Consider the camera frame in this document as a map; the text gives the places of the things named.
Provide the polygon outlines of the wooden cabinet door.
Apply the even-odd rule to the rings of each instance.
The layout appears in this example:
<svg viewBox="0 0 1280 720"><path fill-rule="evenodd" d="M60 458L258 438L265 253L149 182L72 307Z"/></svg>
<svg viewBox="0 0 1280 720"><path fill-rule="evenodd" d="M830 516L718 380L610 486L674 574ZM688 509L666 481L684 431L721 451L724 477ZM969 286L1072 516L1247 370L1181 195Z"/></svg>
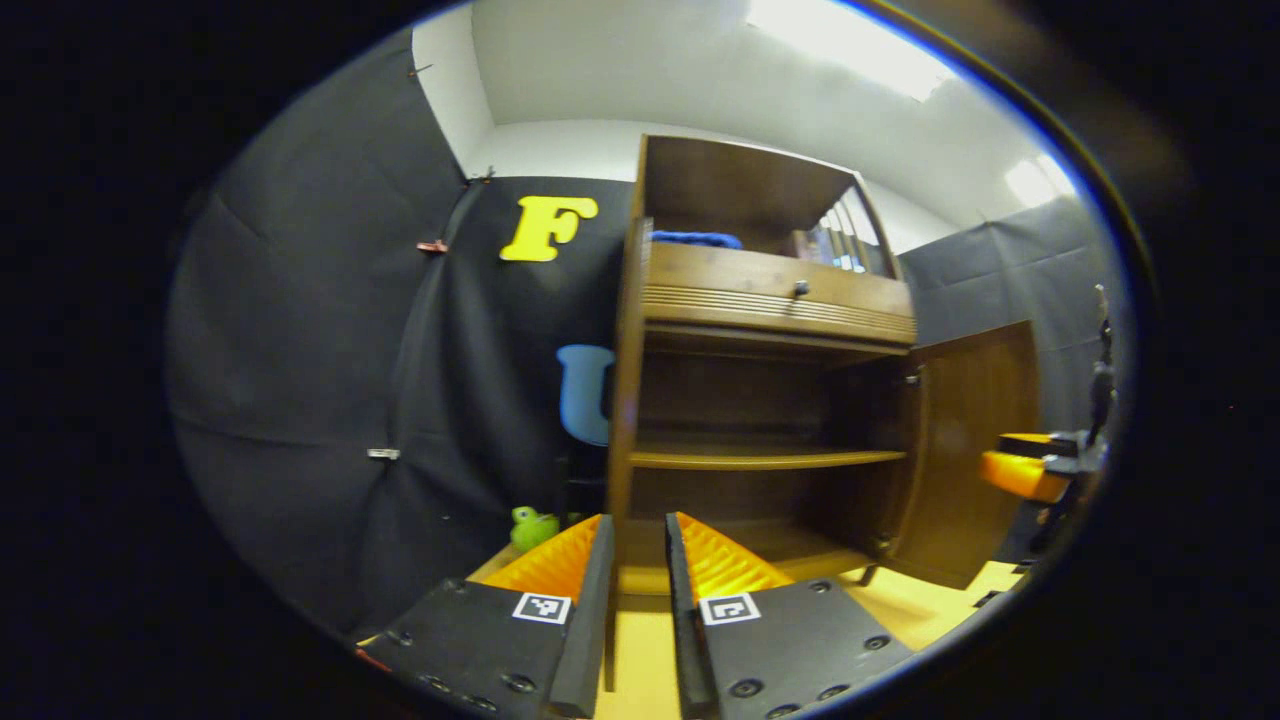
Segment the wooden cabinet door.
<svg viewBox="0 0 1280 720"><path fill-rule="evenodd" d="M878 564L965 589L995 557L1020 501L983 478L983 456L1039 425L1038 357L1029 320L910 350L896 374L906 456L876 532Z"/></svg>
<svg viewBox="0 0 1280 720"><path fill-rule="evenodd" d="M613 525L613 559L607 596L602 680L604 692L618 685L618 614L621 573L627 564L625 536L632 500L631 454L637 438L637 409L643 374L645 320L643 291L646 287L653 219L635 217L625 238L617 299L614 365L611 396L611 437L605 474L605 511Z"/></svg>

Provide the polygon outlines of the small ceiling light panel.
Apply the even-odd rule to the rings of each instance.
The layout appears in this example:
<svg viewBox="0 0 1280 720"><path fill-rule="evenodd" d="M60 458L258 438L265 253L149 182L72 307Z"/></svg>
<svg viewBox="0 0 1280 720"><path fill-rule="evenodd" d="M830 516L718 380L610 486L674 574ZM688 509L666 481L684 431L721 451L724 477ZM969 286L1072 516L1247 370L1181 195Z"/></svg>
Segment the small ceiling light panel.
<svg viewBox="0 0 1280 720"><path fill-rule="evenodd" d="M1048 154L1016 161L1004 174L1005 184L1024 208L1038 208L1076 196L1073 181Z"/></svg>

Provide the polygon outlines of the black backdrop cloth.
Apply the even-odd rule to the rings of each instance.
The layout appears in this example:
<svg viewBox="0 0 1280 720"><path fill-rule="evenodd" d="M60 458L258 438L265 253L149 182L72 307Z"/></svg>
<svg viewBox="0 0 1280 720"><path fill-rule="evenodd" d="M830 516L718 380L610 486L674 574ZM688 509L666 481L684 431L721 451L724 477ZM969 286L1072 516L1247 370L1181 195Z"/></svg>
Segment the black backdrop cloth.
<svg viewBox="0 0 1280 720"><path fill-rule="evenodd" d="M324 626L372 628L507 543L518 506L603 492L635 179L470 183L406 76L403 31L293 101L225 169L186 237L166 315L183 457L246 561ZM419 242L442 241L445 254ZM1032 282L1047 240L895 258L916 346L1029 320L1041 404L1053 338L1094 288ZM394 462L369 448L397 448Z"/></svg>

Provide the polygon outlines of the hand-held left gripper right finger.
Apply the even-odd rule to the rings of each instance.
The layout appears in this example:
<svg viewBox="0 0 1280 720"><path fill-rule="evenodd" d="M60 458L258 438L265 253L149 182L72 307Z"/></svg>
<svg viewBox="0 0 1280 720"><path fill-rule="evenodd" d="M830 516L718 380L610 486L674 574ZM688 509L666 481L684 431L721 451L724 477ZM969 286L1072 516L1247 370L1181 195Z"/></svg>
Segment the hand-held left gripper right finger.
<svg viewBox="0 0 1280 720"><path fill-rule="evenodd" d="M838 579L792 579L685 512L666 557L682 720L817 720L913 656Z"/></svg>

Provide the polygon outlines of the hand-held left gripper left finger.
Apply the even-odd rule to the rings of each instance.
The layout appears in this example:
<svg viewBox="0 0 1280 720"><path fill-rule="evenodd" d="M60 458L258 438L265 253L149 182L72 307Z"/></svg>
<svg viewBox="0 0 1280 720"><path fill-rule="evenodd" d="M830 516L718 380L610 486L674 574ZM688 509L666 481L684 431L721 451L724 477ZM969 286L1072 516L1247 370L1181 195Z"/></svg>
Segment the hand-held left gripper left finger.
<svg viewBox="0 0 1280 720"><path fill-rule="evenodd" d="M586 518L481 580L449 578L356 656L466 720L593 720L614 523Z"/></svg>

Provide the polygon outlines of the wooden double-door shoe cabinet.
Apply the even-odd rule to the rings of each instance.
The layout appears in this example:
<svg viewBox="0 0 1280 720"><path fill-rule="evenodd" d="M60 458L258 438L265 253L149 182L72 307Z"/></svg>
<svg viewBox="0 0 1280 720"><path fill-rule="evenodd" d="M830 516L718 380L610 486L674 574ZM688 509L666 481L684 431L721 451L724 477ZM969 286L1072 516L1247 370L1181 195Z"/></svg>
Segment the wooden double-door shoe cabinet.
<svg viewBox="0 0 1280 720"><path fill-rule="evenodd" d="M865 201L864 184L829 163L644 135L628 228L650 217L653 231L735 234L739 251L785 258L795 258L791 233L808 231L817 264L905 283L890 250L841 227L847 199ZM622 593L668 593L669 512L795 579L874 564L906 456L896 374L915 345L645 320Z"/></svg>

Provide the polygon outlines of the green frog toy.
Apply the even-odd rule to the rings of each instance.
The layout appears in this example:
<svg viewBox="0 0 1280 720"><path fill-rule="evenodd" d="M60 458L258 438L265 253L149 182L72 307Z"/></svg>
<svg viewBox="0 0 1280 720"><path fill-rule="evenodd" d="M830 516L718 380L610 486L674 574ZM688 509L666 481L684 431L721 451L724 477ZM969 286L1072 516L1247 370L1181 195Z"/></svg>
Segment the green frog toy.
<svg viewBox="0 0 1280 720"><path fill-rule="evenodd" d="M561 519L550 512L540 512L532 506L518 506L511 511L512 528L509 542L512 547L526 553L545 543L561 532Z"/></svg>

